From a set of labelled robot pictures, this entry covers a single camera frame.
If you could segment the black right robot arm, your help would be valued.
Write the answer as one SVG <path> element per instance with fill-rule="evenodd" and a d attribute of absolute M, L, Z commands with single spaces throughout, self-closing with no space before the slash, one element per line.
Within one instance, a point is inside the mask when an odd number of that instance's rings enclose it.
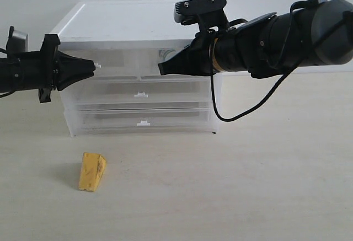
<path fill-rule="evenodd" d="M 344 65 L 352 60 L 352 4 L 346 0 L 306 0 L 287 14 L 229 21 L 226 0 L 184 0 L 175 22 L 197 24 L 193 41 L 158 67 L 162 75 L 210 76 L 249 72 L 262 79 L 291 68 Z"/>

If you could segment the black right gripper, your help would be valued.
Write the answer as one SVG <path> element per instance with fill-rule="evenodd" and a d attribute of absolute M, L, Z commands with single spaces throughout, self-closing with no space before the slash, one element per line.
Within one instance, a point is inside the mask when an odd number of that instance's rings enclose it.
<path fill-rule="evenodd" d="M 211 61 L 211 46 L 217 32 L 197 33 L 191 44 L 170 59 L 158 64 L 161 75 L 211 76 L 215 69 Z"/>

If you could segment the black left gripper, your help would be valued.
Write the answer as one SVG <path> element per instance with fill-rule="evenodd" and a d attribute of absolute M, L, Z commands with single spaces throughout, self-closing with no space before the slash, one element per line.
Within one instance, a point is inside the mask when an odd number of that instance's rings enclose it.
<path fill-rule="evenodd" d="M 52 91 L 56 89 L 62 91 L 74 83 L 93 76 L 94 62 L 92 60 L 58 52 L 60 43 L 57 34 L 45 34 L 40 48 L 41 74 L 43 81 L 38 89 L 40 103 L 49 103 L 51 101 Z"/>

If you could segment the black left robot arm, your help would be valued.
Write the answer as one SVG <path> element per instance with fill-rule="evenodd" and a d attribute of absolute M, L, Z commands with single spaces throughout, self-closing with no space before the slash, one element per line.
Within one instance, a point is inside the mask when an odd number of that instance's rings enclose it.
<path fill-rule="evenodd" d="M 94 76 L 92 60 L 73 57 L 58 50 L 56 34 L 46 34 L 38 51 L 15 52 L 1 49 L 1 98 L 19 91 L 38 90 L 40 103 L 51 101 L 53 90 L 62 91 L 70 85 Z"/>

